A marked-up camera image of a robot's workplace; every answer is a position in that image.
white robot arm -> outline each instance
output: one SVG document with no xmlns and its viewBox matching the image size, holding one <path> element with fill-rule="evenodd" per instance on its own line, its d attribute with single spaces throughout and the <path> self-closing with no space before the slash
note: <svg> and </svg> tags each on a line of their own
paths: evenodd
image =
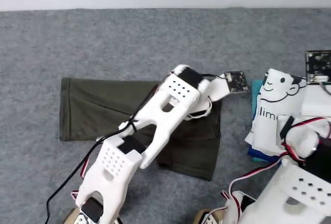
<svg viewBox="0 0 331 224">
<path fill-rule="evenodd" d="M 229 195 L 233 194 L 233 197 L 226 202 L 222 224 L 318 224 L 331 216 L 329 137 L 321 138 L 305 122 L 292 123 L 293 120 L 289 128 L 284 127 L 287 130 L 283 134 L 291 156 L 284 156 L 287 152 L 282 154 L 279 169 L 257 200 L 241 191 L 231 192 L 232 183 Z M 323 133 L 330 133 L 329 125 L 325 127 Z"/>
<path fill-rule="evenodd" d="M 239 77 L 247 83 L 243 73 Z M 119 128 L 126 127 L 123 132 L 104 140 L 79 188 L 76 205 L 81 208 L 84 218 L 78 217 L 74 224 L 114 223 L 138 167 L 145 169 L 150 165 L 175 128 L 192 117 L 190 113 L 205 111 L 204 115 L 207 115 L 212 101 L 230 93 L 228 82 L 224 77 L 216 77 L 210 82 L 188 66 L 177 66 L 137 112 L 134 126 L 122 123 Z M 164 112 L 163 108 L 168 104 L 173 108 Z M 152 143 L 145 148 L 131 135 L 135 129 L 149 124 L 155 124 L 156 131 Z"/>
</svg>

olive green cloth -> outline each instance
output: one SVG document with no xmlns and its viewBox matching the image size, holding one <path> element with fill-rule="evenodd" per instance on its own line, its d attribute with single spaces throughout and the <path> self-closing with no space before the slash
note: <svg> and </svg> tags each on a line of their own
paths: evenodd
<svg viewBox="0 0 331 224">
<path fill-rule="evenodd" d="M 63 78 L 60 140 L 95 140 L 118 130 L 157 83 Z M 211 180 L 220 144 L 220 109 L 221 102 L 214 102 L 209 116 L 183 121 L 158 155 L 158 163 L 182 174 Z M 134 136 L 149 145 L 154 131 L 154 126 L 148 126 Z"/>
</svg>

cartoon face print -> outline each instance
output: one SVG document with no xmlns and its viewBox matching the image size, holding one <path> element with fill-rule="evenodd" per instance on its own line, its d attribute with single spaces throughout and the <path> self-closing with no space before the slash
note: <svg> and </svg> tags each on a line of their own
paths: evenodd
<svg viewBox="0 0 331 224">
<path fill-rule="evenodd" d="M 296 95 L 305 86 L 306 81 L 301 77 L 270 69 L 266 73 L 261 87 L 261 101 L 282 101 L 288 96 Z"/>
</svg>

circuit board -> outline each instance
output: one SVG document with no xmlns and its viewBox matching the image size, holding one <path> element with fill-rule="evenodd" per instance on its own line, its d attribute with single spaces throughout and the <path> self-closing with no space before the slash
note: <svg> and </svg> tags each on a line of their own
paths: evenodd
<svg viewBox="0 0 331 224">
<path fill-rule="evenodd" d="M 306 51 L 307 83 L 331 83 L 331 50 Z"/>
<path fill-rule="evenodd" d="M 242 71 L 227 71 L 224 73 L 230 93 L 248 92 L 248 83 Z"/>
</svg>

gray carpet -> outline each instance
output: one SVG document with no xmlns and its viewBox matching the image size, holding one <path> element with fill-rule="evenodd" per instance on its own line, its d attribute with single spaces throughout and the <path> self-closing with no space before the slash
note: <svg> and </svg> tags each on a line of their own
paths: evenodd
<svg viewBox="0 0 331 224">
<path fill-rule="evenodd" d="M 44 223 L 47 197 L 93 144 L 58 140 L 63 76 L 158 80 L 178 63 L 205 73 L 244 70 L 250 80 L 271 67 L 304 76 L 304 51 L 330 44 L 331 9 L 0 13 L 0 222 Z M 250 95 L 227 97 L 214 179 L 154 162 L 129 186 L 124 223 L 191 223 L 199 209 L 222 206 L 220 191 L 261 165 L 246 155 L 250 124 Z M 271 175 L 236 188 L 257 197 Z M 69 192 L 80 182 L 76 176 L 51 202 L 50 223 L 62 223 L 74 207 Z"/>
</svg>

